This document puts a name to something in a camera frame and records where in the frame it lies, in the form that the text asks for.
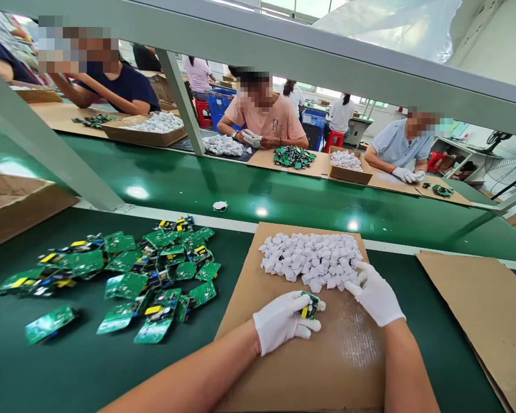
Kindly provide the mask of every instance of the pink shirt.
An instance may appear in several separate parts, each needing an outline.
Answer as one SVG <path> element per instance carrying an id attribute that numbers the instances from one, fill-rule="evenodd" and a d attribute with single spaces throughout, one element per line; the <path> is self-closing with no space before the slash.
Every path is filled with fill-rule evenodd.
<path id="1" fill-rule="evenodd" d="M 210 89 L 208 82 L 210 81 L 210 75 L 212 71 L 203 59 L 195 58 L 193 66 L 189 61 L 189 56 L 183 56 L 183 70 L 186 71 L 189 78 L 189 85 L 193 92 L 204 93 Z"/>
<path id="2" fill-rule="evenodd" d="M 250 98 L 237 95 L 225 111 L 225 116 L 238 126 L 243 126 L 246 122 L 247 128 L 257 135 L 281 139 L 299 139 L 306 136 L 291 101 L 284 96 L 279 96 L 271 108 L 257 108 Z"/>

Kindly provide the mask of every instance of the plastic sheet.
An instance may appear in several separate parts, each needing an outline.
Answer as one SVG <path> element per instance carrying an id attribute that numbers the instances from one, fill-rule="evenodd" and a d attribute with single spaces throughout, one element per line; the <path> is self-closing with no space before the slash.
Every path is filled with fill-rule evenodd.
<path id="1" fill-rule="evenodd" d="M 353 0 L 313 27 L 437 63 L 453 54 L 449 29 L 462 0 Z"/>

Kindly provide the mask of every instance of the navy blue shirt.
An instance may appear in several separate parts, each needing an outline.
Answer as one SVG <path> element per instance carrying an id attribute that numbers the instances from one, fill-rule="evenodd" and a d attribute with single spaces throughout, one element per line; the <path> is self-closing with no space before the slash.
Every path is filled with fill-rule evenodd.
<path id="1" fill-rule="evenodd" d="M 36 80 L 31 77 L 29 72 L 27 72 L 22 63 L 17 60 L 13 54 L 11 54 L 10 51 L 2 45 L 2 43 L 0 43 L 0 60 L 6 61 L 10 64 L 13 70 L 13 80 L 38 84 Z"/>
<path id="2" fill-rule="evenodd" d="M 141 100 L 142 102 L 146 102 L 150 105 L 150 112 L 161 111 L 161 108 L 159 106 L 159 99 L 157 99 L 157 95 L 155 94 L 153 87 L 151 87 L 149 79 L 143 76 L 138 71 L 136 71 L 136 69 L 134 69 L 132 66 L 123 64 L 122 69 L 120 70 L 120 76 L 115 80 L 109 80 L 105 73 L 96 70 L 97 66 L 98 65 L 93 65 L 90 62 L 88 62 L 88 76 L 104 85 L 111 92 L 116 93 L 121 98 L 124 98 L 129 102 L 132 102 L 133 100 Z M 99 94 L 90 86 L 86 85 L 84 82 L 81 82 L 80 80 L 77 81 L 77 84 L 81 85 L 84 89 L 87 89 L 97 95 Z M 109 103 L 118 112 L 125 113 L 122 109 L 115 106 L 112 102 Z"/>

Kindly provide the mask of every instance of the white glove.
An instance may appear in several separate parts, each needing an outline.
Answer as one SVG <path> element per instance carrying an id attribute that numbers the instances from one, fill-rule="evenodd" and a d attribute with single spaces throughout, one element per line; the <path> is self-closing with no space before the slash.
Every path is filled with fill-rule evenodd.
<path id="1" fill-rule="evenodd" d="M 260 142 L 262 142 L 260 135 L 256 135 L 248 129 L 243 129 L 241 135 L 243 136 L 243 140 L 253 148 L 258 149 L 260 147 Z"/>
<path id="2" fill-rule="evenodd" d="M 409 169 L 400 168 L 399 166 L 392 171 L 392 175 L 397 176 L 406 184 L 412 184 L 417 181 L 417 177 Z"/>
<path id="3" fill-rule="evenodd" d="M 300 311 L 310 303 L 310 296 L 302 291 L 292 291 L 277 297 L 266 307 L 254 313 L 254 325 L 260 339 L 262 356 L 271 353 L 293 337 L 309 339 L 311 331 L 321 330 L 318 320 L 302 318 Z M 319 301 L 318 310 L 324 311 L 325 303 Z"/>
<path id="4" fill-rule="evenodd" d="M 425 177 L 426 177 L 426 173 L 423 170 L 419 170 L 418 172 L 415 172 L 415 178 L 417 178 L 417 182 L 424 181 Z"/>
<path id="5" fill-rule="evenodd" d="M 379 327 L 384 327 L 398 318 L 406 320 L 390 284 L 377 273 L 372 265 L 365 262 L 355 262 L 354 264 L 356 268 L 361 269 L 358 276 L 359 283 L 365 281 L 365 284 L 361 288 L 352 284 L 351 281 L 346 281 L 344 286 L 373 317 Z"/>

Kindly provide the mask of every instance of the light blue shirt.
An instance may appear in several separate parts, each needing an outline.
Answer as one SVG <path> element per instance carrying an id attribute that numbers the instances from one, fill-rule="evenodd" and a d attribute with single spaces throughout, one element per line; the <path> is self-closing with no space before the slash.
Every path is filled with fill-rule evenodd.
<path id="1" fill-rule="evenodd" d="M 434 143 L 433 131 L 425 131 L 422 136 L 415 138 L 409 144 L 405 137 L 407 119 L 396 120 L 374 137 L 372 145 L 377 156 L 384 162 L 394 166 L 404 167 L 411 158 L 417 161 L 428 158 Z"/>

